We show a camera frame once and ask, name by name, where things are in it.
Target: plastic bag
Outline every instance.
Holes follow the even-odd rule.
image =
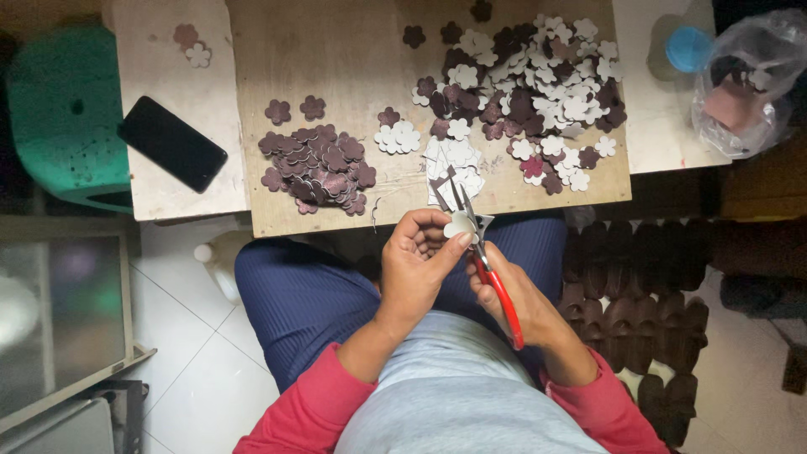
[[[807,15],[798,9],[745,18],[714,42],[695,81],[692,124],[732,159],[749,158],[783,136],[785,95],[807,68]]]

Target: gray shirt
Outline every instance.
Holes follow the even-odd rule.
[[[395,350],[336,453],[606,452],[480,324],[429,312]]]

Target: blue pants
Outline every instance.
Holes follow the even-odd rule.
[[[566,231],[560,212],[544,211],[499,216],[485,239],[557,304]],[[448,274],[433,308],[468,317],[505,339],[493,317],[476,304],[465,266],[461,260]],[[236,259],[236,282],[281,393],[329,343],[343,343],[366,324],[380,303],[373,284],[340,259],[285,238],[245,246]],[[541,351],[526,347],[517,355],[537,383]]]

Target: hand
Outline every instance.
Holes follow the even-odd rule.
[[[576,338],[575,332],[563,320],[558,310],[535,287],[521,267],[510,263],[491,242],[485,242],[485,253],[487,261],[499,274],[516,309],[525,345],[544,348],[566,342],[570,336]],[[476,293],[477,302],[496,319],[505,334],[511,335],[510,325],[504,316],[499,297],[493,287],[482,284],[471,255],[468,257],[466,273],[470,277],[470,289]]]
[[[407,212],[384,246],[375,321],[394,338],[403,340],[432,308],[443,279],[473,239],[470,233],[445,238],[449,222],[451,216],[433,208]]]

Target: red sleeve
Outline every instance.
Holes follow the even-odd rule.
[[[350,417],[373,393],[342,367],[332,343],[272,404],[233,454],[333,452]]]
[[[560,386],[541,371],[546,395],[557,402],[608,452],[660,452],[667,447],[625,392],[617,376],[599,353],[588,349],[597,362],[597,378],[585,386]]]

